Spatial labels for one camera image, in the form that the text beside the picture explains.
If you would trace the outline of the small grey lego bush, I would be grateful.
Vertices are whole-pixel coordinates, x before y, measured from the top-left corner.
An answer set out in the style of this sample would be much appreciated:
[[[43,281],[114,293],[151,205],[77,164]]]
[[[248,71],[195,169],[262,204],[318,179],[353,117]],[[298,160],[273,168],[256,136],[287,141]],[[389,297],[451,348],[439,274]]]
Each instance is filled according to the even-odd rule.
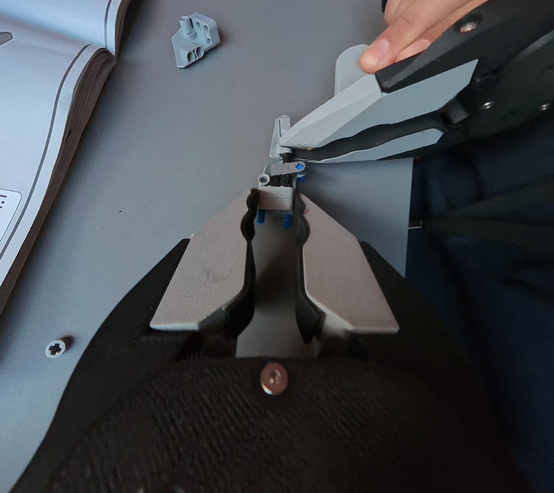
[[[66,335],[49,342],[45,347],[45,356],[49,359],[64,355],[74,344],[75,337]]]

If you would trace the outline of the grey lego block blue pins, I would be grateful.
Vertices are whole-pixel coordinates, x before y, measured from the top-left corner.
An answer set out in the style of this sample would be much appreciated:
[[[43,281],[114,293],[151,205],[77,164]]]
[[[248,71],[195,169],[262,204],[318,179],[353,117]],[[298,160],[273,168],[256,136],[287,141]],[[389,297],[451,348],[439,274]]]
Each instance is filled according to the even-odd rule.
[[[283,218],[283,227],[293,226],[295,188],[297,181],[303,181],[304,176],[274,175],[266,173],[258,178],[258,209],[256,223],[264,224],[267,215]]]

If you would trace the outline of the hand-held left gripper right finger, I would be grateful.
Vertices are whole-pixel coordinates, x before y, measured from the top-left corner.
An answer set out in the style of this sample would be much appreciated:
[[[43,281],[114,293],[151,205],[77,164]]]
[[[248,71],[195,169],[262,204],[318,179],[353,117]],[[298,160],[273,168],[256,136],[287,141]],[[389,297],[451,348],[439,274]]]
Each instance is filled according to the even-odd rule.
[[[295,217],[295,314],[304,343],[398,333],[399,324],[357,238],[301,193]]]

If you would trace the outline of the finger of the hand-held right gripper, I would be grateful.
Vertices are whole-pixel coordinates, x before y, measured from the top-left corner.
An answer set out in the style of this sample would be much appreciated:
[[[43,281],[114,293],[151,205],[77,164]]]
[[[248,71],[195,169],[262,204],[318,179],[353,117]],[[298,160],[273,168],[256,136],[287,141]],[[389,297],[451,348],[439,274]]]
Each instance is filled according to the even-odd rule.
[[[385,93],[376,76],[360,68],[359,58],[366,48],[365,44],[355,45],[339,55],[334,96],[291,125],[281,136],[281,146],[311,150],[367,129],[377,133],[377,144],[428,128],[446,133],[439,111],[467,87],[478,61]]]
[[[370,133],[367,129],[355,136],[338,139],[320,148],[301,149],[301,161],[327,164],[404,157],[405,153],[434,145],[442,136],[441,130],[428,128],[377,144],[377,133]]]

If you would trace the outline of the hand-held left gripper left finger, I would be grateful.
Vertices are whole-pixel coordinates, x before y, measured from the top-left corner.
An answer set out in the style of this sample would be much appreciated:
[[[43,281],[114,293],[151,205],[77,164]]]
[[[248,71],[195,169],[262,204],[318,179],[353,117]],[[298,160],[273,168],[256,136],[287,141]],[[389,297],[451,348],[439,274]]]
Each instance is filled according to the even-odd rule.
[[[254,315],[257,200],[246,190],[191,236],[151,329],[239,337]]]

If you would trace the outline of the grey triangular lego piece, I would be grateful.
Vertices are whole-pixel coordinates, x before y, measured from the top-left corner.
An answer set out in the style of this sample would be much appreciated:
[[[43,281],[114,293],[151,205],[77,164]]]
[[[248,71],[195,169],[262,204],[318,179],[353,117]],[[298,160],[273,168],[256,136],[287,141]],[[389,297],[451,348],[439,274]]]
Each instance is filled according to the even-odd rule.
[[[194,12],[179,18],[179,30],[172,36],[177,68],[185,68],[220,44],[217,23]]]

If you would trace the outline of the person's dark blue clothing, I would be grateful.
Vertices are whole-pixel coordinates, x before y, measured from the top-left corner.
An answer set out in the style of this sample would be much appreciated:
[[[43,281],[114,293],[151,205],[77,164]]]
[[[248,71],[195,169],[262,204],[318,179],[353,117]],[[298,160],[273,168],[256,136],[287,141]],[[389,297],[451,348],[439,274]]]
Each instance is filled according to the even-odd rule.
[[[553,492],[553,197],[493,199],[553,179],[552,142],[469,145],[414,165],[406,275],[479,369],[500,428],[538,492]]]

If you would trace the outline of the thin grey lego liftarm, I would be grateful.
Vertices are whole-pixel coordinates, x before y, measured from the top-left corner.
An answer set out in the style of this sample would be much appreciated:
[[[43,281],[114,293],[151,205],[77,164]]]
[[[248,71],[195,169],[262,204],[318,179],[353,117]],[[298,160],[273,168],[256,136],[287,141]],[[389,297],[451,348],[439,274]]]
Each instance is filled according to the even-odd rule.
[[[298,179],[304,179],[306,164],[301,161],[273,163],[265,167],[263,174],[268,177],[263,183],[265,186],[294,188]]]

